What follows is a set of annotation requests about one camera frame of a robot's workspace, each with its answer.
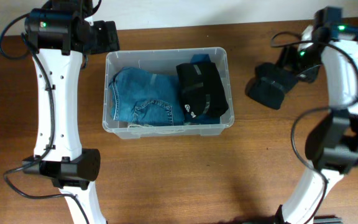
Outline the blue garment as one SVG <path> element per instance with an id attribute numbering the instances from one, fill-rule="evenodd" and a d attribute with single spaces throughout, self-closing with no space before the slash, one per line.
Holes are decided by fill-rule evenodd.
<path id="1" fill-rule="evenodd" d="M 195 65 L 198 63 L 211 62 L 208 54 L 194 54 L 190 63 Z M 213 118 L 206 114 L 199 115 L 192 118 L 190 114 L 185 115 L 185 125 L 199 125 L 199 124 L 219 124 L 220 118 Z"/>

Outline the small black garment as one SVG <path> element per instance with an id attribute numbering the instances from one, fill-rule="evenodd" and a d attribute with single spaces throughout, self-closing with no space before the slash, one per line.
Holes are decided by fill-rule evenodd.
<path id="1" fill-rule="evenodd" d="M 289 71 L 273 63 L 263 63 L 255 68 L 255 79 L 247 89 L 247 96 L 274 110 L 281 108 L 285 95 L 298 83 Z"/>

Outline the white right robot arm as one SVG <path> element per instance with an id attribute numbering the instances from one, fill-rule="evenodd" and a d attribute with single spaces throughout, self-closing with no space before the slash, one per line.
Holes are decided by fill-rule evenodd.
<path id="1" fill-rule="evenodd" d="M 303 82 L 326 72 L 327 116 L 309 133 L 306 167 L 291 197 L 279 206 L 274 223 L 324 223 L 315 215 L 329 191 L 358 166 L 358 27 L 342 23 L 342 10 L 325 7 L 295 42 L 293 72 Z"/>

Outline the dark blue jeans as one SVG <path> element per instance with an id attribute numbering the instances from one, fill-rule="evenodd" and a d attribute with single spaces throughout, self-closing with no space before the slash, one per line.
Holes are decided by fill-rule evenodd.
<path id="1" fill-rule="evenodd" d="M 124 67 L 109 82 L 115 121 L 172 123 L 185 121 L 178 77 Z"/>

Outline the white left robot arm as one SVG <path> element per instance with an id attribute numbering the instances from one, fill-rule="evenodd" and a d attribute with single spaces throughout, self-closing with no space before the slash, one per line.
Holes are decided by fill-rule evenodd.
<path id="1" fill-rule="evenodd" d="M 49 1 L 30 11 L 24 40 L 38 76 L 38 136 L 25 174 L 52 181 L 75 223 L 105 223 L 96 193 L 101 155 L 78 132 L 78 79 L 87 57 L 119 50 L 115 23 L 92 21 L 91 1 Z"/>

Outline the light blue jeans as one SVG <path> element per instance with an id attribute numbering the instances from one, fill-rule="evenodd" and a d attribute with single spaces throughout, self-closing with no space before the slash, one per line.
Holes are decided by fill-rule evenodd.
<path id="1" fill-rule="evenodd" d="M 153 127 L 165 127 L 165 126 L 183 126 L 184 121 L 177 121 L 172 123 L 142 123 L 138 121 L 127 122 L 128 128 L 153 128 Z"/>

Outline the black garment with white print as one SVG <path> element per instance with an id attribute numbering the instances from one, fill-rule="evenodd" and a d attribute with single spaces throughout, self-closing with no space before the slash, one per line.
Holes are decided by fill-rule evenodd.
<path id="1" fill-rule="evenodd" d="M 222 116 L 229 105 L 216 64 L 182 63 L 176 66 L 183 107 L 192 118 Z"/>

